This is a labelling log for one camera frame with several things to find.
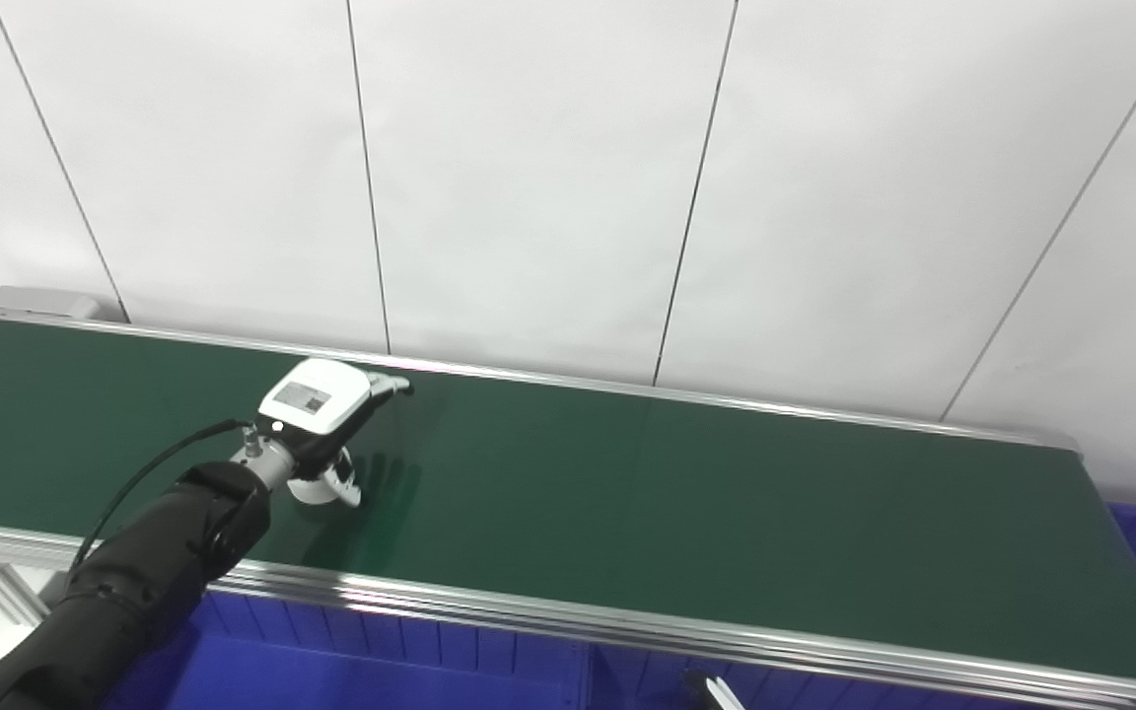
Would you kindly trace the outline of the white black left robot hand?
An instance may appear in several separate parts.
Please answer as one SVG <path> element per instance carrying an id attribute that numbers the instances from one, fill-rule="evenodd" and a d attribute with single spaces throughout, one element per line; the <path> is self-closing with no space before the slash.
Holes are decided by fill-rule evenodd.
<path id="1" fill-rule="evenodd" d="M 285 485 L 307 506 L 360 507 L 364 494 L 348 442 L 389 400 L 412 391 L 402 376 L 304 359 L 264 396 L 254 433 L 234 460 L 256 471 L 266 488 Z"/>

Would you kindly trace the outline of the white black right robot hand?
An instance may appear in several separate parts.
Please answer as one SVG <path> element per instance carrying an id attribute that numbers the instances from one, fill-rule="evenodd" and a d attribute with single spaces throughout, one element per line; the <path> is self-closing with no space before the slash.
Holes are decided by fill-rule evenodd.
<path id="1" fill-rule="evenodd" d="M 743 702 L 720 675 L 688 669 L 682 673 L 682 684 L 690 695 L 690 709 L 745 709 Z"/>

